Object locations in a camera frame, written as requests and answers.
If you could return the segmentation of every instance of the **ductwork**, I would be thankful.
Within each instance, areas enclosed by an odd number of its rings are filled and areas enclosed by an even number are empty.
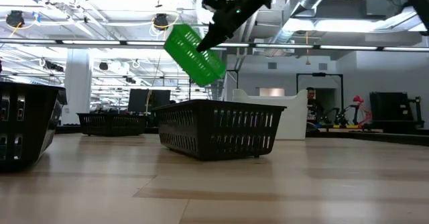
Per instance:
[[[317,5],[321,1],[322,0],[299,0],[299,2],[296,4],[293,10],[291,10],[289,17],[306,10],[316,9]],[[290,38],[294,35],[294,33],[295,32],[283,30],[283,27],[282,27],[280,31],[277,33],[277,35],[270,41],[270,43],[286,44],[289,42]],[[280,49],[280,51],[282,51],[280,52],[280,55],[284,54],[284,50]],[[263,55],[267,57],[273,57],[275,55],[279,55],[279,50],[267,49],[266,51],[263,52]]]

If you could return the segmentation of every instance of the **green basket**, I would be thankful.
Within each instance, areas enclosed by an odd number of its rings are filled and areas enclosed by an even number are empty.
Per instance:
[[[198,53],[199,43],[200,36],[189,25],[175,25],[164,49],[196,84],[206,86],[223,78],[226,66],[211,50]]]

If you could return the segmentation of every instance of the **white column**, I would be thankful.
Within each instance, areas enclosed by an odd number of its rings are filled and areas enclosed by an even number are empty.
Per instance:
[[[93,66],[88,50],[68,49],[64,81],[68,105],[62,110],[62,125],[79,124],[77,113],[89,113]]]

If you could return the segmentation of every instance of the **wooden floor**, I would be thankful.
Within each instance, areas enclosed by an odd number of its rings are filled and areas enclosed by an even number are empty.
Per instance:
[[[0,176],[0,223],[428,224],[429,148],[308,139],[199,162],[156,135],[57,135],[31,172]]]

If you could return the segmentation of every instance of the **person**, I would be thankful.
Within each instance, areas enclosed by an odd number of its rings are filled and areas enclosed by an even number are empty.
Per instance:
[[[320,104],[319,101],[315,99],[316,96],[316,89],[313,87],[307,88],[307,107],[308,107],[308,114],[307,114],[307,122],[318,124],[318,114],[323,113],[324,108],[322,104]]]

